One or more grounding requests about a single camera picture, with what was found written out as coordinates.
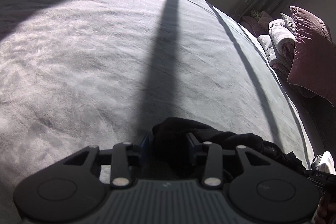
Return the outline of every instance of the bed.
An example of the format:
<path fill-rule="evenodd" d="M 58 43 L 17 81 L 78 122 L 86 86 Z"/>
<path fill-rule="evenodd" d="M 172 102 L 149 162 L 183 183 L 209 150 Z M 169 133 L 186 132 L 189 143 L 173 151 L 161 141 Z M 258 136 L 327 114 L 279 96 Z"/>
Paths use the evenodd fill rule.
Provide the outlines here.
<path fill-rule="evenodd" d="M 0 222 L 24 177 L 166 117 L 314 157 L 257 39 L 204 0 L 0 0 Z"/>

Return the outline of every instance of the black device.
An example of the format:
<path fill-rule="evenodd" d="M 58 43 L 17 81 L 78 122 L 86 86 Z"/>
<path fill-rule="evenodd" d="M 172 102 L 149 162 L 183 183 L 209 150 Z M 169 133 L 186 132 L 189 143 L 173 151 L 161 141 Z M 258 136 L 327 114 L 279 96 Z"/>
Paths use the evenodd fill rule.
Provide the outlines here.
<path fill-rule="evenodd" d="M 319 189 L 336 185 L 334 175 L 295 172 L 246 146 L 222 150 L 186 137 L 199 179 L 138 178 L 151 157 L 149 135 L 140 145 L 88 146 L 19 183 L 22 224 L 310 223 Z M 99 180 L 102 165 L 111 165 L 109 184 Z"/>

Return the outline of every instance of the velvet pillow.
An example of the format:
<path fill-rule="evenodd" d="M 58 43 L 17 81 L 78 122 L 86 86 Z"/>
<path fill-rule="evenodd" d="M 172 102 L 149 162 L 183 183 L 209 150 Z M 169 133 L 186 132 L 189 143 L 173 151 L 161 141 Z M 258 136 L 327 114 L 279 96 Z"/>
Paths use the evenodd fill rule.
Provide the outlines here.
<path fill-rule="evenodd" d="M 245 22 L 247 22 L 248 24 L 250 24 L 253 32 L 254 32 L 254 36 L 258 37 L 262 34 L 267 34 L 264 29 L 258 24 L 257 20 L 255 20 L 253 17 L 249 17 L 249 16 L 242 16 L 242 20 L 244 20 Z"/>
<path fill-rule="evenodd" d="M 288 30 L 290 30 L 292 34 L 295 35 L 294 20 L 290 16 L 287 16 L 283 13 L 280 13 L 280 15 L 282 16 L 282 19 L 284 20 Z"/>
<path fill-rule="evenodd" d="M 247 23 L 244 20 L 241 20 L 239 22 L 240 25 L 242 25 L 245 29 L 247 29 L 251 34 L 255 35 L 254 30 L 252 29 L 251 25 L 249 23 Z"/>
<path fill-rule="evenodd" d="M 324 22 L 291 6 L 295 50 L 288 83 L 307 88 L 336 106 L 336 51 Z"/>
<path fill-rule="evenodd" d="M 263 27 L 267 34 L 269 33 L 268 25 L 271 21 L 273 21 L 273 18 L 268 13 L 262 11 L 258 24 Z"/>

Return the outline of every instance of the black cloth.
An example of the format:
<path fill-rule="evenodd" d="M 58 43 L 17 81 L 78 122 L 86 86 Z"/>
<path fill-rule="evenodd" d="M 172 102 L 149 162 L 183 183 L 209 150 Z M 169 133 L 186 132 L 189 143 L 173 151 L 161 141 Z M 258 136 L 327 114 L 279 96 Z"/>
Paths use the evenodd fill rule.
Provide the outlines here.
<path fill-rule="evenodd" d="M 193 133 L 200 143 L 210 141 L 227 150 L 234 150 L 237 145 L 245 145 L 292 170 L 304 168 L 302 161 L 293 152 L 285 154 L 276 144 L 252 133 L 223 132 L 197 121 L 175 117 L 155 125 L 152 131 L 154 156 L 168 162 L 175 170 L 184 168 L 189 163 L 185 136 L 187 133 Z"/>

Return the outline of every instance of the hand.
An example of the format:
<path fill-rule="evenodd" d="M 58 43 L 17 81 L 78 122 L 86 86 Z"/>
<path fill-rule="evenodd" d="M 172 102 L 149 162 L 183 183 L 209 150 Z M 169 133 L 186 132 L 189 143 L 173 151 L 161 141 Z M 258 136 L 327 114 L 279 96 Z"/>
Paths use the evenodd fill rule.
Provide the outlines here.
<path fill-rule="evenodd" d="M 317 208 L 317 215 L 315 216 L 315 224 L 326 224 L 324 218 L 327 216 L 327 210 L 323 208 L 324 197 L 320 199 L 319 206 Z M 329 212 L 336 212 L 336 203 L 330 203 L 328 205 Z"/>

